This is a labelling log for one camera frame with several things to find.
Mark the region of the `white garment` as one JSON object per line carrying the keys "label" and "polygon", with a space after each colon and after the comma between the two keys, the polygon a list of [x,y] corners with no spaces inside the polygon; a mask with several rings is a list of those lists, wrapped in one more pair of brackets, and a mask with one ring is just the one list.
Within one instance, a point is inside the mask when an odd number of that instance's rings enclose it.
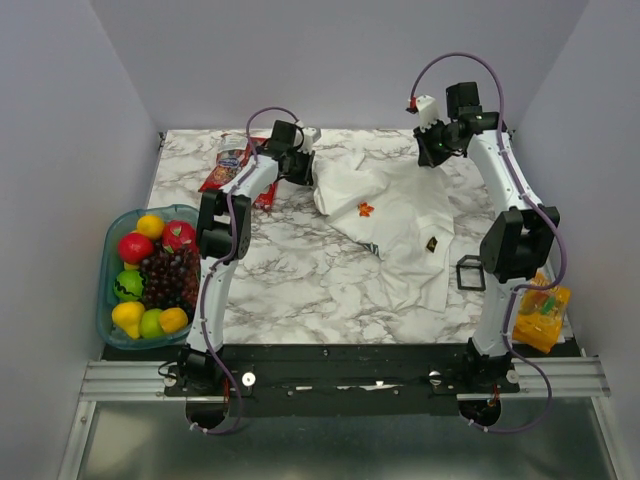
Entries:
{"label": "white garment", "polygon": [[[443,312],[455,236],[445,173],[411,160],[364,161],[362,154],[315,161],[316,208],[330,227],[379,259],[391,309]],[[358,215],[362,202],[375,207],[369,218]],[[425,248],[431,237],[438,240],[433,253]]]}

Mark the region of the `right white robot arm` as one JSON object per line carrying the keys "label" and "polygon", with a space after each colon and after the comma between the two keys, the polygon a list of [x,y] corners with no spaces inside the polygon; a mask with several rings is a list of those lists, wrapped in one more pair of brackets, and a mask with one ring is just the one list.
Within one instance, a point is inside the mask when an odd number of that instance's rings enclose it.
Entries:
{"label": "right white robot arm", "polygon": [[479,247],[486,281],[480,323],[459,370],[462,384],[480,392],[504,379],[511,367],[516,308],[547,261],[560,215],[556,208],[544,206],[524,179],[508,145],[502,115],[483,110],[476,83],[448,87],[446,100],[447,122],[427,95],[412,97],[408,110],[419,117],[413,131],[419,165],[435,168],[454,156],[470,159],[495,209],[496,218]]}

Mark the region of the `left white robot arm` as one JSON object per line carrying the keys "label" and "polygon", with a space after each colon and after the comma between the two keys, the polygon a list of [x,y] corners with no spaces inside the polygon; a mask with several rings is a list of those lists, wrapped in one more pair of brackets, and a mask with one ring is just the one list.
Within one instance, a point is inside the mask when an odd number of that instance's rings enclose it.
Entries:
{"label": "left white robot arm", "polygon": [[251,216],[259,195],[279,180],[310,186],[314,144],[321,130],[277,120],[262,144],[247,142],[249,154],[236,176],[201,195],[196,227],[200,285],[196,312],[179,359],[181,378],[201,395],[214,393],[231,376],[221,365],[223,324],[231,282],[251,242]]}

